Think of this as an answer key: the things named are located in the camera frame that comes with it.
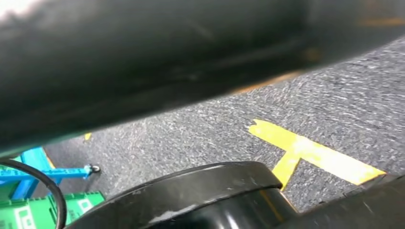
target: blue metal frame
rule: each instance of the blue metal frame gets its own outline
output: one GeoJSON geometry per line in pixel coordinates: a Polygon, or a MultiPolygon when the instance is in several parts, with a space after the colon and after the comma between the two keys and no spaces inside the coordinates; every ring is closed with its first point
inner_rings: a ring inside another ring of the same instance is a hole
{"type": "MultiPolygon", "coordinates": [[[[54,179],[56,184],[60,184],[64,178],[84,178],[86,179],[91,173],[91,166],[84,168],[52,168],[42,147],[33,148],[23,152],[21,161],[30,165],[50,178],[54,179]]],[[[24,172],[9,169],[0,170],[0,180],[7,184],[10,181],[20,181],[14,191],[11,199],[30,198],[38,186],[38,180],[24,172]]]]}

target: black cable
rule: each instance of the black cable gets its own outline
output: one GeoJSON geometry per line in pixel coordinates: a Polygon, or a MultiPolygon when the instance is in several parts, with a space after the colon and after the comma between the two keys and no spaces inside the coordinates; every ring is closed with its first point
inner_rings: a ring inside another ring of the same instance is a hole
{"type": "Polygon", "coordinates": [[[53,198],[56,202],[57,213],[56,213],[55,229],[63,229],[65,227],[67,215],[66,201],[64,199],[62,191],[52,179],[50,179],[47,175],[45,175],[38,169],[15,160],[0,159],[0,165],[20,170],[43,182],[43,184],[45,184],[45,186],[52,193],[53,198]]]}

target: white label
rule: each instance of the white label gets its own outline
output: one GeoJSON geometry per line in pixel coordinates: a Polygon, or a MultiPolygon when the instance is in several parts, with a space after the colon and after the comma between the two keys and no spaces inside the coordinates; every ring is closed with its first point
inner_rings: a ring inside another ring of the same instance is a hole
{"type": "Polygon", "coordinates": [[[16,208],[14,216],[18,229],[36,229],[30,206],[16,208]]]}
{"type": "Polygon", "coordinates": [[[86,213],[88,210],[90,210],[93,207],[93,205],[90,203],[89,199],[78,200],[77,204],[79,205],[79,207],[83,213],[86,213]]]}

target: black rubber cap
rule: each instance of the black rubber cap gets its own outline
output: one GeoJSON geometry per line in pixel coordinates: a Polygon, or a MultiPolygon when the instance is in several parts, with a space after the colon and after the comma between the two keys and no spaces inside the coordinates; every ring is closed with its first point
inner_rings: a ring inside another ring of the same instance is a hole
{"type": "Polygon", "coordinates": [[[145,228],[218,200],[280,181],[259,162],[225,162],[186,169],[134,187],[86,213],[68,228],[145,228]]]}

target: gray carpet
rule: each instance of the gray carpet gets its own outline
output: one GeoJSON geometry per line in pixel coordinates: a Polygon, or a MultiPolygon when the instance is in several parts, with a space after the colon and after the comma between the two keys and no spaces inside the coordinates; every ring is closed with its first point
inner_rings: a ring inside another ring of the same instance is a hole
{"type": "MultiPolygon", "coordinates": [[[[370,54],[246,94],[211,100],[46,146],[58,167],[99,164],[66,192],[107,196],[184,168],[256,160],[272,168],[283,151],[248,133],[267,120],[390,173],[405,168],[405,39],[370,54]]],[[[299,210],[353,185],[303,161],[285,195],[299,210]]]]}

